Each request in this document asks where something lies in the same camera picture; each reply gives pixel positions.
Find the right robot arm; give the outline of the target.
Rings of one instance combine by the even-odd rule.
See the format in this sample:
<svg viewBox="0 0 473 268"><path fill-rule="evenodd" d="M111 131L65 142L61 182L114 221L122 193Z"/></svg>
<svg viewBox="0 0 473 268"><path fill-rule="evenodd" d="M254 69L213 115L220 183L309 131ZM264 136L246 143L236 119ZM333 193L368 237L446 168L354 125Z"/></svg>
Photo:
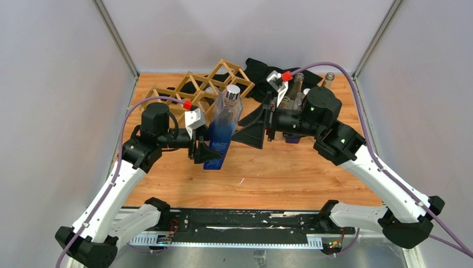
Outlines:
<svg viewBox="0 0 473 268"><path fill-rule="evenodd" d="M361 228L379 232L402 248L416 247L431 234L433 218L441 213L444 201L413 189L371 154L365 138L337 119L341 106L325 87L310 89L299 110L277 107L268 93L256 110L239 121L240 129L232 139L261 149L276 132L313 137L319 155L356 176L382 200L378 207L329 200L320 210L321 230Z"/></svg>

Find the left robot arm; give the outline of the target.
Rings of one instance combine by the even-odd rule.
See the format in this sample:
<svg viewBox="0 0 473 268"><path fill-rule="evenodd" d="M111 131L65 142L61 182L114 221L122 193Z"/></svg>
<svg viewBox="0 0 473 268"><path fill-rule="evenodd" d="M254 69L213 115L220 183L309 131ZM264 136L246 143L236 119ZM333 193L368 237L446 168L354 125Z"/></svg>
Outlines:
<svg viewBox="0 0 473 268"><path fill-rule="evenodd" d="M118 251L141 232L154 227L173 235L178 223L170 205L149 198L132 214L121 220L116 216L136 185L149 173L164 152L187 149L196 164L218 159L221 155L205 143L207 133L204 112L184 102L185 125L180 127L165 103L151 103L141 114L129 140L118 151L118 158L99 193L86 211L70 227L60 227L55 238L64 257L85 267L109 267Z"/></svg>

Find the clear bottle with black label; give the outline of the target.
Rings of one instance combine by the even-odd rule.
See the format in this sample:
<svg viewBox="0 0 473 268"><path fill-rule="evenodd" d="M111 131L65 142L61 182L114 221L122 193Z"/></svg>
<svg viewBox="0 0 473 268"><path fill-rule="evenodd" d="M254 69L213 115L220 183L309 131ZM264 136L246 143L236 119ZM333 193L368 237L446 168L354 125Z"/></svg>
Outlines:
<svg viewBox="0 0 473 268"><path fill-rule="evenodd" d="M335 79L335 74L332 72L328 72L325 75L325 78L321 84L322 87L325 87L327 89L331 89L331 86L333 84L333 81Z"/></svg>

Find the clear bottle with white label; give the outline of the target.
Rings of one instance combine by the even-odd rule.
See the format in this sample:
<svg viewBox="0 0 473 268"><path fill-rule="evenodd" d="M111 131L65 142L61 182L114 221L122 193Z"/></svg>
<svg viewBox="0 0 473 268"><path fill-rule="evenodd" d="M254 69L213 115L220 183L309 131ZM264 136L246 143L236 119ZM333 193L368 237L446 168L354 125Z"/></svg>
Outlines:
<svg viewBox="0 0 473 268"><path fill-rule="evenodd" d="M297 94L301 91L302 89L302 84L305 76L303 73L298 73L294 76L293 78L293 84L289 91L287 92L287 97L289 100L295 100L297 97Z"/></svg>

